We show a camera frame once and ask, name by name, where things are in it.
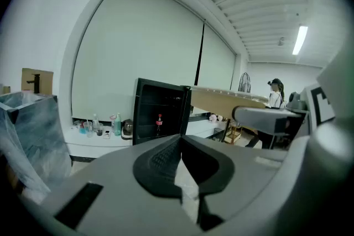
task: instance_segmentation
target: white counter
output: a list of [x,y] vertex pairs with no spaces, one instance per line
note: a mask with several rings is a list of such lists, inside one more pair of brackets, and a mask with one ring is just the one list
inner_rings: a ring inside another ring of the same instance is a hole
[[[106,126],[103,132],[111,127]],[[214,133],[215,128],[225,128],[225,123],[210,123],[208,120],[189,122],[186,134],[195,135],[206,138]],[[132,140],[123,140],[121,136],[111,134],[111,138],[106,140],[102,136],[97,136],[96,133],[88,138],[86,134],[79,133],[77,128],[70,128],[64,133],[65,142],[72,156],[80,156],[84,158],[99,158],[102,155],[108,154],[115,150],[125,149],[132,146]]]

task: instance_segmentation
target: faucet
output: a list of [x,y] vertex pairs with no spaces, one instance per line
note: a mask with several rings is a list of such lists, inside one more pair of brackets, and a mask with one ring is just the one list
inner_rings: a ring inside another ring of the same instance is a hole
[[34,92],[33,93],[39,93],[39,75],[40,74],[32,74],[32,75],[34,75],[34,80],[27,81],[27,83],[34,83]]

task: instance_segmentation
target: green bottle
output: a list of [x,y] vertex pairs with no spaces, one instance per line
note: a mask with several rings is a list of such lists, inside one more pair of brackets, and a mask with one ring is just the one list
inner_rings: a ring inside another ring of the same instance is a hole
[[119,112],[117,113],[117,118],[114,121],[114,134],[116,136],[121,135],[121,115],[119,114]]

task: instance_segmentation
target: woman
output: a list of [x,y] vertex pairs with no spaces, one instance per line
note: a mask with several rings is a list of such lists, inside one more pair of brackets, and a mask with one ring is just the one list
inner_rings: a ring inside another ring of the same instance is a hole
[[[284,85],[281,80],[275,78],[272,82],[268,82],[270,87],[272,88],[273,93],[269,96],[268,107],[270,108],[284,108]],[[254,136],[246,145],[248,148],[253,148],[261,138],[262,141],[262,149],[269,149],[270,144],[272,142],[272,135],[268,135],[263,132],[255,132],[256,136]]]

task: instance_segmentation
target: ceiling light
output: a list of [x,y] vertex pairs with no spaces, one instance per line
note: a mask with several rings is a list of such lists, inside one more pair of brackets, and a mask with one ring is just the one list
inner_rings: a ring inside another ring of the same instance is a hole
[[293,55],[299,54],[300,49],[303,47],[307,32],[308,32],[308,27],[301,26],[299,28],[298,38],[296,39]]

